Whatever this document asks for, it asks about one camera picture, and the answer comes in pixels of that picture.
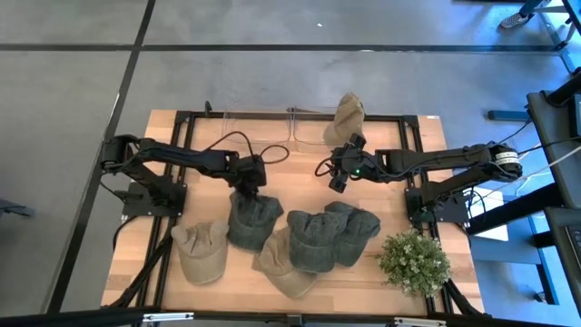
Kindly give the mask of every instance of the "white cable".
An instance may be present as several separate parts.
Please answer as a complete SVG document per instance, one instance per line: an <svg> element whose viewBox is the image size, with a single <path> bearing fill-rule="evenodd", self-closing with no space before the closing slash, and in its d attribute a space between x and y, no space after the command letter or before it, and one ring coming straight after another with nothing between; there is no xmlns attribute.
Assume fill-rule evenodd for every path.
<svg viewBox="0 0 581 327"><path fill-rule="evenodd" d="M541 143L537 143L535 144L534 147L538 147L539 145L541 145ZM522 160L524 157L526 157L528 154L530 154L532 151L527 152L526 154L522 154L521 156L518 157L518 160Z"/></svg>
<svg viewBox="0 0 581 327"><path fill-rule="evenodd" d="M504 184L504 185L501 185L500 187L497 187L496 189L494 189L494 190L490 191L490 193L488 193L488 194L484 195L484 196L482 197L482 200L486 199L486 198L487 198L489 195L491 195L492 193L494 193L494 192L496 192L496 191L500 191L500 190L502 190L503 188L505 188L505 187L507 187L507 186L511 185L512 183L516 183L516 182L518 182L518 181L520 181L520 180L526 180L527 178L530 178L532 175L534 175L534 174L537 174L537 173L540 173L540 172L542 172L542 171L546 170L547 168L550 168L550 167L552 167L552 166L554 166L554 165L556 165L556 164L558 164L558 163L562 162L563 160L565 160L566 158L568 158L568 157L570 157L571 155L575 154L575 153L576 153L577 151L579 151L579 150L581 150L581 145L579 145L577 148L575 148L575 149L571 150L571 151L570 151L568 154L565 154L565 155L563 155L562 157L558 158L557 160L555 160L554 162L550 163L549 165L547 165L547 166L545 166L545 167L543 167L543 168L541 168L541 169L537 170L536 172L530 173L530 174L529 174L529 175L527 175L527 176L521 176L520 178L518 178L518 179L516 179L516 180L514 180L514 181L512 181L512 182L510 182L510 183L506 183L506 184ZM472 203L472 205L474 205L474 204L476 204L476 203L479 203L479 202L481 202L481 200L480 200L480 199L478 199L476 202Z"/></svg>
<svg viewBox="0 0 581 327"><path fill-rule="evenodd" d="M522 185L518 186L517 190L515 191L515 196L518 196L518 192L520 192L520 190L523 189L523 187L525 187L525 185L528 183L528 181L530 181L531 178L533 177L538 177L538 176L545 176L551 174L550 172L546 172L546 173L538 173L538 174L533 174L527 177L527 179L525 180L524 183L522 183Z"/></svg>
<svg viewBox="0 0 581 327"><path fill-rule="evenodd" d="M534 147L538 147L539 145L541 145L540 142L537 143L537 144L535 144ZM529 151L529 152L527 152L525 154L522 154L521 156L518 157L518 160L523 160L523 158L525 158L531 152L532 151ZM530 181L531 178L537 177L537 176L543 176L543 175L546 175L546 174L551 174L551 173L550 172L548 172L548 173L540 173L540 174L533 174L533 175L528 176L528 178L525 180L525 182L522 183L522 185L518 186L517 190L515 191L515 196L518 196L518 192L520 192L520 190L522 190L523 187L525 187L525 185L528 183L528 181Z"/></svg>

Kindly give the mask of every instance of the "cap brim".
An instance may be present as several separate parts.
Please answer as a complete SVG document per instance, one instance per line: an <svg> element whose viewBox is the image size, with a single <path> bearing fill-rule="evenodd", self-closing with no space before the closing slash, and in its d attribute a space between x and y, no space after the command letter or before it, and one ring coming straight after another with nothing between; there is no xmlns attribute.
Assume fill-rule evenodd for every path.
<svg viewBox="0 0 581 327"><path fill-rule="evenodd" d="M300 272L295 269L282 275L267 273L261 268L256 256L252 260L252 269L263 272L274 287L292 299L304 295L317 281L316 273Z"/></svg>
<svg viewBox="0 0 581 327"><path fill-rule="evenodd" d="M186 253L179 251L180 263L185 279L195 285L202 285L213 282L222 275L226 269L226 256L228 254L228 243L224 242L214 253L203 258L192 258Z"/></svg>

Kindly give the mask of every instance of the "black line on floor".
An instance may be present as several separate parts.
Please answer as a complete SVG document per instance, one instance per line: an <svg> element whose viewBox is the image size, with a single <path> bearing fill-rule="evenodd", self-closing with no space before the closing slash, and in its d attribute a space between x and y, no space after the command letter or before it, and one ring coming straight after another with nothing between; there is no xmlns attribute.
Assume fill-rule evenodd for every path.
<svg viewBox="0 0 581 327"><path fill-rule="evenodd" d="M134 45L125 44L0 44L0 51L114 52L134 48Z"/></svg>
<svg viewBox="0 0 581 327"><path fill-rule="evenodd" d="M113 105L113 111L111 113L111 117L109 118L107 127L105 128L102 141L114 136L117 125L119 124L119 119L121 118L121 113L123 111L123 105L125 104L125 100L129 92L129 86L131 85L131 81L133 79L133 73L135 72L135 66L137 66L137 59L139 58L138 47L143 43L143 39L145 38L145 33L147 32L147 27L151 20L154 6L155 0L149 0L147 2L147 6L145 7L145 11L143 13L143 20L139 27L137 37L135 38L134 49L129 56L129 61L125 68L125 73L123 74L121 85L119 86L117 99ZM45 299L44 302L46 304L44 307L48 313L60 312L61 307L63 306L66 289L71 280L74 264L81 250L84 233L86 232L89 218L91 217L94 200L97 195L97 191L99 190L99 181L101 179L100 156L101 145L99 145L97 157L93 162L91 175L87 185L85 186L82 201L80 202L79 208L77 209L77 215L74 217L74 229L72 230L72 233L69 234L70 238L66 244L66 252L61 256L61 260L59 260L59 263L61 264L55 272L57 277L53 279L53 281L55 281L51 285L54 287L49 289L49 292L52 291L52 294L50 295L50 299Z"/></svg>
<svg viewBox="0 0 581 327"><path fill-rule="evenodd" d="M555 52L553 45L144 45L141 51Z"/></svg>
<svg viewBox="0 0 581 327"><path fill-rule="evenodd" d="M69 52L195 52L195 51L349 51L437 53L556 53L553 45L142 45L145 32L135 45L124 44L0 44L0 51Z"/></svg>

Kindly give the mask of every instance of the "desk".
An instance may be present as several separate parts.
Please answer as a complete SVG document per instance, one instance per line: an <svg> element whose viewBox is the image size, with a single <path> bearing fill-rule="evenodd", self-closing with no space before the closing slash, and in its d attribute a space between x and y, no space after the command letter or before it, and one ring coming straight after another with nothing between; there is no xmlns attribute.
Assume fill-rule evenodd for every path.
<svg viewBox="0 0 581 327"><path fill-rule="evenodd" d="M550 144L570 138L569 110L566 106L554 107L550 105L541 93L528 94L527 100L528 112L537 128L541 144ZM548 146L544 148L547 161L553 163L575 150L579 145L579 142L564 142ZM581 167L581 154L572 154L561 163L551 167L551 172L555 178L554 183L474 217L470 221L471 226L467 228L468 233L473 235L505 223L510 223L508 225L509 229L511 227L514 228L516 224L521 224L522 228L519 229L520 237L509 240L507 243L495 243L495 245L502 246L503 250L497 251L493 255L497 258L496 261L536 264L547 296L547 302L550 304L558 304L558 300L554 296L550 279L547 278L546 270L543 268L543 255L537 248L552 244L557 245L559 253L566 252L566 249L558 248L559 246L564 246L564 243L549 242L547 245L545 241L546 239L552 239L552 236L560 233L560 231L553 230L553 226L557 226L557 224L549 222L551 226L550 232L536 234L532 224L527 227L528 222L518 221L518 219L540 211L547 212L547 208L550 207L581 208L581 170L579 167ZM581 215L579 214L577 215L577 221L581 223ZM567 266L564 265L567 279L574 278L573 275L577 276L581 273L578 266L572 268L573 266L573 264L569 263ZM570 283L569 286L573 293L576 292L577 309L581 313L581 292L578 289L574 290L573 284Z"/></svg>
<svg viewBox="0 0 581 327"><path fill-rule="evenodd" d="M154 110L151 113L145 137L169 143L175 111ZM279 134L288 128L284 120L247 119L235 122L236 129L243 130L251 139ZM345 193L334 193L328 187L327 178L316 178L313 174L318 162L328 156L326 146L308 144L297 139L316 139L328 122L300 121L293 135L285 144L290 149L290 157L283 163L267 166L268 184L261 193L276 196L281 200L285 212L304 210L311 213L322 211L324 205L340 200L374 212L381 220L381 233L368 243L365 252L352 268L336 267L332 272L322 274L315 286L301 299L286 298L276 290L260 273L251 269L250 253L230 247L226 272L223 277L209 285L194 286L185 281L176 249L172 250L169 271L165 281L162 308L166 310L214 311L214 312L300 312L300 313L346 313L346 314L408 314L425 315L426 304L423 297L409 297L398 288L383 286L385 276L379 270L373 255L388 234L402 232L409 228L405 209L405 182L371 183L367 181L349 183ZM419 130L424 151L446 148L442 125L436 116L419 117ZM196 118L193 129L192 149L202 149L222 136L222 119ZM389 122L365 122L363 128L367 138L366 150L375 148L400 148L398 124ZM257 142L256 152L261 149ZM225 142L217 148L246 151L245 144ZM157 173L163 165L148 163ZM451 171L433 172L430 180L441 181L451 176ZM222 180L200 176L188 170L184 181L188 184L186 206L179 223L190 226L200 221L226 219L230 210L228 195L231 193ZM279 218L275 229L286 224L286 214ZM483 311L477 276L470 255L466 235L455 224L439 223L442 247L452 266L452 278L470 303ZM117 249L102 304L116 300L143 266L147 243L152 229L151 217L140 217L128 224L119 234ZM157 280L153 272L150 291L145 304L153 303L153 290ZM442 312L442 304L436 299L436 308Z"/></svg>
<svg viewBox="0 0 581 327"><path fill-rule="evenodd" d="M547 7L539 7L533 10L533 13L567 13L569 19L566 20L569 26L569 31L566 34L565 40L559 43L555 50L563 49L569 41L573 38L575 30L581 31L581 23L579 22L579 15L581 14L581 3L579 0L562 0L563 5L554 5Z"/></svg>

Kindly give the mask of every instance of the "gray cap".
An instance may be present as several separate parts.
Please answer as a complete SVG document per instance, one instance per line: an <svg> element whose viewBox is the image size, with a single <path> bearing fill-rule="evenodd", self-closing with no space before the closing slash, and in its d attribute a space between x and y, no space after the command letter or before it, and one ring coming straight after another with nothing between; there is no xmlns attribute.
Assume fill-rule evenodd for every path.
<svg viewBox="0 0 581 327"><path fill-rule="evenodd" d="M367 241L378 235L380 220L373 213L338 201L325 206L325 211L348 215L347 226L339 235L336 251L337 263L350 267L360 258Z"/></svg>
<svg viewBox="0 0 581 327"><path fill-rule="evenodd" d="M287 223L290 227L289 255L292 265L304 272L330 272L336 261L335 244L345 229L347 215L291 211Z"/></svg>
<svg viewBox="0 0 581 327"><path fill-rule="evenodd" d="M255 252L262 250L277 218L284 213L279 199L264 195L247 198L232 193L230 202L228 240L245 250Z"/></svg>

